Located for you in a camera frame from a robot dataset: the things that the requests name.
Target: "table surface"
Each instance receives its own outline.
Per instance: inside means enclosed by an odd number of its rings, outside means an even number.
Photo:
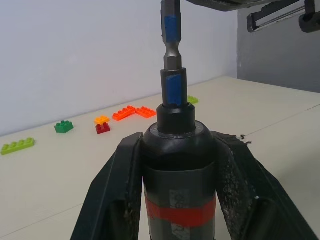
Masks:
[[[253,155],[320,236],[320,94],[230,77],[190,86],[188,93],[199,99],[196,119],[210,130],[246,135]],[[97,135],[94,118],[128,104],[156,109],[161,101],[156,95],[73,117],[66,134],[52,123],[0,137],[0,146],[35,139],[31,148],[0,156],[0,240],[69,240],[91,181],[121,139],[156,121],[136,114],[112,119],[111,131]],[[230,239],[219,204],[215,228],[216,239]],[[150,239],[144,198],[139,239]]]

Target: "orange lego brick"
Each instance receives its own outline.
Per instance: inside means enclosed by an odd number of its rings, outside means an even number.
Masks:
[[[136,113],[136,108],[133,107],[133,106],[127,106],[125,108],[123,108],[122,110],[118,111],[118,112],[115,112],[113,115],[112,115],[112,118],[116,121],[120,121],[132,114],[135,114]]]
[[[147,108],[145,106],[142,106],[141,108],[137,108],[135,110],[136,114],[148,119],[148,118],[151,118],[153,116],[156,115],[156,111],[155,110],[152,110],[150,108]]]
[[[102,125],[102,124],[107,123],[109,121],[110,121],[110,119],[107,116],[104,116],[104,115],[98,116],[98,117],[96,117],[94,119],[94,123],[96,125],[98,125],[98,124]]]

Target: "green lego brick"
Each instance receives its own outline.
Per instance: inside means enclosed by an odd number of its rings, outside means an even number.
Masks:
[[[73,128],[74,126],[71,121],[61,121],[54,126],[55,132],[59,134],[65,134]]]
[[[10,145],[5,144],[1,149],[1,155],[10,154],[22,149],[30,148],[35,145],[35,140],[32,137],[28,137],[26,140],[20,140],[19,142],[12,142]]]
[[[188,96],[188,102],[191,104],[197,104],[199,102],[199,99],[194,96]]]

